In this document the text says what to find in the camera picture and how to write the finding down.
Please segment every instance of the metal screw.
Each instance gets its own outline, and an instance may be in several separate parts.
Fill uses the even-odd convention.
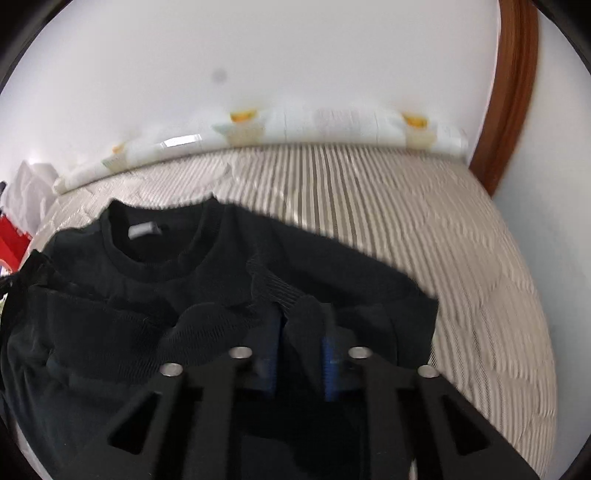
[[[232,358],[250,358],[252,356],[252,350],[247,346],[235,346],[230,349],[230,356]]]
[[[164,364],[160,367],[160,373],[165,377],[177,377],[183,373],[183,366],[179,364]]]
[[[349,349],[349,356],[355,359],[369,358],[372,353],[373,352],[366,346],[354,346]]]
[[[418,367],[418,374],[423,378],[435,378],[439,376],[439,372],[431,365],[421,365]]]

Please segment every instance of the wooden headboard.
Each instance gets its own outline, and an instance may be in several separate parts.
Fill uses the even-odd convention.
[[[495,82],[470,170],[495,192],[525,122],[538,64],[538,11],[530,0],[499,0]]]

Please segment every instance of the striped mattress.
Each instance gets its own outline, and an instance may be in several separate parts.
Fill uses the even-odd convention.
[[[430,363],[543,475],[557,402],[546,321],[514,240],[464,165],[429,154],[339,145],[202,154],[65,194],[31,248],[42,249],[57,230],[91,222],[112,198],[158,208],[212,193],[334,237],[437,296]],[[21,448],[26,453],[22,440]]]

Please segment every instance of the clothing label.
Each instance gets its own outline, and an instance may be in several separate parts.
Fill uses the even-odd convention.
[[[144,235],[162,235],[162,230],[158,228],[156,222],[140,223],[129,227],[129,239],[139,238]]]

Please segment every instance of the white cloth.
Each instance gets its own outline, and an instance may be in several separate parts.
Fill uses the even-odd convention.
[[[34,236],[49,208],[56,201],[52,185],[56,169],[47,163],[23,161],[17,175],[0,197],[0,208],[21,232]]]

